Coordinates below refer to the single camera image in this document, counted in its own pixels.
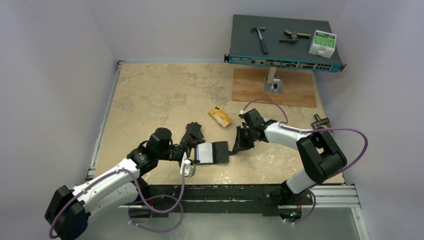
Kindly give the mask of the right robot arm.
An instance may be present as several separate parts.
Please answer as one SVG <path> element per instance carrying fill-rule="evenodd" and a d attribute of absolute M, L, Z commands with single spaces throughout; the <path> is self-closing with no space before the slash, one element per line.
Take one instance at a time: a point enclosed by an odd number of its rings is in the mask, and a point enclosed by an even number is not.
<path fill-rule="evenodd" d="M 256 141 L 298 151 L 303 169 L 284 181 L 280 191 L 282 200 L 288 204 L 298 200 L 302 191 L 323 183 L 347 165 L 344 153 L 323 128 L 308 130 L 285 126 L 273 119 L 265 120 L 255 108 L 241 110 L 239 117 L 242 122 L 236 128 L 232 154 L 254 148 Z"/>

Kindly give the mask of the black leather card holder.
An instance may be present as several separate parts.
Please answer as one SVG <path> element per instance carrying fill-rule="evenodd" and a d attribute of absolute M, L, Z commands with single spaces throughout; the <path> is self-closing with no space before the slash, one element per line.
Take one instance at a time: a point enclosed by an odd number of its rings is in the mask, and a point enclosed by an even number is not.
<path fill-rule="evenodd" d="M 200 165 L 228 164 L 230 162 L 227 141 L 204 142 L 195 148 L 195 160 Z"/>

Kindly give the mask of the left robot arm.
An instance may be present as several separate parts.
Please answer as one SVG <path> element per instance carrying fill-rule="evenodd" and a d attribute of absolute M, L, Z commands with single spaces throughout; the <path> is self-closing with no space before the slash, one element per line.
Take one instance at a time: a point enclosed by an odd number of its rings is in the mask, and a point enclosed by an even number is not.
<path fill-rule="evenodd" d="M 183 179 L 192 177 L 198 164 L 197 160 L 189 159 L 183 146 L 173 143 L 169 129 L 157 128 L 148 140 L 141 142 L 107 172 L 73 188 L 59 187 L 44 214 L 50 225 L 48 237 L 75 240 L 101 211 L 127 203 L 144 204 L 158 214 L 182 208 L 184 183 L 174 205 L 165 210 L 154 208 L 154 197 L 149 197 L 148 189 L 141 186 L 141 177 L 156 168 L 160 160 L 179 162 L 179 173 Z"/>

